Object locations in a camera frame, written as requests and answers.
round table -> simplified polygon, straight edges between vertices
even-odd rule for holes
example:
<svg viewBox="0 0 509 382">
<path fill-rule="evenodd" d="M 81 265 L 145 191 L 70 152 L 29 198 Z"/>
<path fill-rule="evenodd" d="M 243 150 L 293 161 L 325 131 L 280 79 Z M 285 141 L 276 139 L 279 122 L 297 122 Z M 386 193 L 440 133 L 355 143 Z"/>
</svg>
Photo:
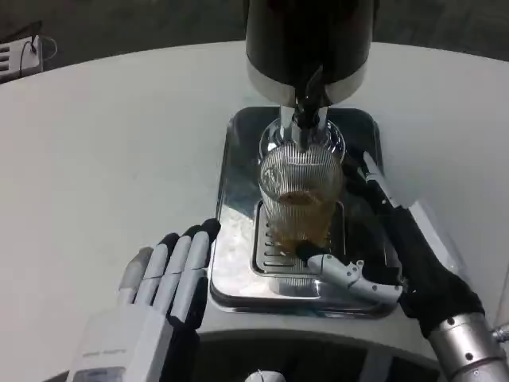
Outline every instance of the round table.
<svg viewBox="0 0 509 382">
<path fill-rule="evenodd" d="M 224 136 L 266 105 L 243 42 L 86 62 L 0 86 L 2 379 L 68 368 L 87 318 L 111 306 L 127 262 L 167 232 L 214 216 Z M 424 197 L 457 242 L 490 322 L 509 318 L 509 64 L 373 44 L 367 78 L 341 107 L 381 130 L 400 201 Z M 204 336 L 294 329 L 433 359 L 418 326 L 232 314 L 209 303 Z"/>
</svg>

drip tray grate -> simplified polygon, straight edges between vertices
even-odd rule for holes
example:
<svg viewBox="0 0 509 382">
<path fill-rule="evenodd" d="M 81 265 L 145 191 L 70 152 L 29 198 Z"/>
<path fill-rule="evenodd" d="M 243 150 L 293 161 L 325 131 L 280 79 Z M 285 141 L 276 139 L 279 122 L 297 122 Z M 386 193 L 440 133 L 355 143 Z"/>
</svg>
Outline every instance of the drip tray grate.
<svg viewBox="0 0 509 382">
<path fill-rule="evenodd" d="M 256 205 L 255 215 L 254 270 L 264 275 L 315 278 L 316 276 L 301 259 L 281 251 L 278 244 L 274 242 L 262 201 Z M 340 202 L 336 203 L 336 212 L 332 218 L 328 242 L 331 245 L 327 249 L 331 253 L 338 257 L 344 256 L 344 214 L 343 205 Z"/>
</svg>

label on robot hand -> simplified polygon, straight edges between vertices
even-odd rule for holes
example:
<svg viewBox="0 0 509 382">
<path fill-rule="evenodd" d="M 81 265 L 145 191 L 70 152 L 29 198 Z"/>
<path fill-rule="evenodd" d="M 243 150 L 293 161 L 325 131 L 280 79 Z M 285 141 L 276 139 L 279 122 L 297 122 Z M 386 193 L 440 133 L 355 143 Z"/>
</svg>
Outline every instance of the label on robot hand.
<svg viewBox="0 0 509 382">
<path fill-rule="evenodd" d="M 72 382 L 122 382 L 126 368 L 90 368 L 79 370 Z"/>
</svg>

ribbed glass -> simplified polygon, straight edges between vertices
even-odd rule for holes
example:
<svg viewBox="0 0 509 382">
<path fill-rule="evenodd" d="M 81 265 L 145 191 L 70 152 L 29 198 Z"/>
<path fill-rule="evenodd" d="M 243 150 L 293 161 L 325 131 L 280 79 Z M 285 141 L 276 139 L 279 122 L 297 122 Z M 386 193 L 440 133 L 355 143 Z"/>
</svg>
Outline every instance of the ribbed glass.
<svg viewBox="0 0 509 382">
<path fill-rule="evenodd" d="M 274 241 L 283 251 L 293 253 L 301 240 L 324 245 L 343 183 L 333 153 L 315 144 L 302 153 L 286 143 L 260 163 L 258 183 Z"/>
</svg>

drip tray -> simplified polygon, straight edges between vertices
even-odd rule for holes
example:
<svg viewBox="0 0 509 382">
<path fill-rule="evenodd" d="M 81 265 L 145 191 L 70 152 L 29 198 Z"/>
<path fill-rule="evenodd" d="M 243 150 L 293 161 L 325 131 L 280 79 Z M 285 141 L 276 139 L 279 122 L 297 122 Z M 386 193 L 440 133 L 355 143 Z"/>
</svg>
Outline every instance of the drip tray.
<svg viewBox="0 0 509 382">
<path fill-rule="evenodd" d="M 332 221 L 332 229 L 327 239 L 329 246 L 325 249 L 331 253 L 334 252 L 334 248 L 342 249 L 342 253 L 334 253 L 341 259 L 344 256 L 344 214 L 343 205 L 340 202 L 336 203 L 336 212 Z M 278 244 L 274 242 L 262 201 L 256 205 L 254 223 L 253 270 L 255 272 L 283 277 L 316 277 L 301 259 L 281 251 Z"/>
<path fill-rule="evenodd" d="M 278 107 L 249 107 L 239 111 L 228 126 L 217 205 L 222 228 L 209 267 L 211 297 L 223 309 L 235 312 L 365 318 L 389 314 L 393 306 L 369 302 L 321 282 L 301 260 L 282 254 L 273 243 L 260 201 L 258 143 L 278 117 Z M 367 151 L 382 167 L 378 128 L 370 115 L 355 109 L 329 109 L 328 119 L 340 128 L 347 150 Z M 329 253 L 344 263 L 375 253 L 370 262 L 392 266 L 395 256 L 369 205 L 347 189 L 340 200 L 329 229 Z M 366 250 L 368 243 L 376 244 L 377 250 Z"/>
</svg>

